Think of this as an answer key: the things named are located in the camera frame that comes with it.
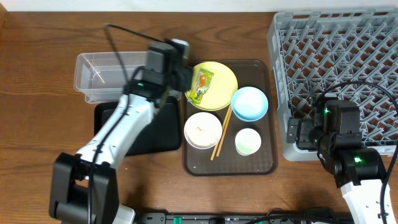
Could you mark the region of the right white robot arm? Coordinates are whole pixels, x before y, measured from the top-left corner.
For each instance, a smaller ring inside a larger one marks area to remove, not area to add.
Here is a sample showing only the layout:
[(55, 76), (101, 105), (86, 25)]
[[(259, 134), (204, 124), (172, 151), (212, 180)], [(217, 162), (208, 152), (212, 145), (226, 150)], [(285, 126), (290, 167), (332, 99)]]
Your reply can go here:
[(380, 153), (361, 142), (360, 110), (352, 101), (325, 98), (312, 119), (290, 118), (287, 143), (315, 151), (335, 178), (355, 223), (395, 223), (387, 169)]

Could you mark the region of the green snack wrapper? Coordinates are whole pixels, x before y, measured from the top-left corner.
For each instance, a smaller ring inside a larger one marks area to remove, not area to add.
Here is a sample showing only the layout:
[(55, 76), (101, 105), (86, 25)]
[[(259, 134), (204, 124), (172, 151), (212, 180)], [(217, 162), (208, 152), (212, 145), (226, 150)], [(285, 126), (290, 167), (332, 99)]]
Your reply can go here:
[(188, 101), (193, 104), (200, 104), (204, 94), (210, 88), (214, 73), (203, 68), (199, 69), (195, 86), (189, 94)]

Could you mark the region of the white rice bowl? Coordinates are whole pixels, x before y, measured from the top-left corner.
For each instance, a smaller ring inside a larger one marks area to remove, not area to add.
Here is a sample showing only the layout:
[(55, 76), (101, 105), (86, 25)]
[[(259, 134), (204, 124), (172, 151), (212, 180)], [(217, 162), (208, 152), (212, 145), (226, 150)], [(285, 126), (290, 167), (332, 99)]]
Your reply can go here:
[(185, 139), (196, 149), (209, 149), (215, 146), (222, 135), (220, 120), (213, 114), (199, 112), (191, 115), (185, 122)]

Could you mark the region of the white green cup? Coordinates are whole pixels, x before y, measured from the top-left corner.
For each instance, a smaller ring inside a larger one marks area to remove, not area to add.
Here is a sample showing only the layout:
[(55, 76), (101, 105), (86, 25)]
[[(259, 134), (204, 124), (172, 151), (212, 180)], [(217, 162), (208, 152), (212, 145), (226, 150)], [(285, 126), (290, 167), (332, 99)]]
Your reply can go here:
[(262, 141), (256, 130), (245, 128), (236, 134), (234, 142), (238, 154), (249, 156), (259, 150)]

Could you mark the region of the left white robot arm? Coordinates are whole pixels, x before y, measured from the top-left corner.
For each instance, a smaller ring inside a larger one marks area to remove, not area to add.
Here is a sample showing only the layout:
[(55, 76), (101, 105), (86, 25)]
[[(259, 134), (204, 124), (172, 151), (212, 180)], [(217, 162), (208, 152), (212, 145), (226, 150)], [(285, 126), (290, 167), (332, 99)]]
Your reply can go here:
[(119, 103), (92, 140), (53, 164), (49, 215), (62, 223), (133, 223), (135, 211), (119, 201), (116, 173), (136, 138), (155, 118), (170, 91), (188, 91), (193, 69), (188, 42), (153, 42)]

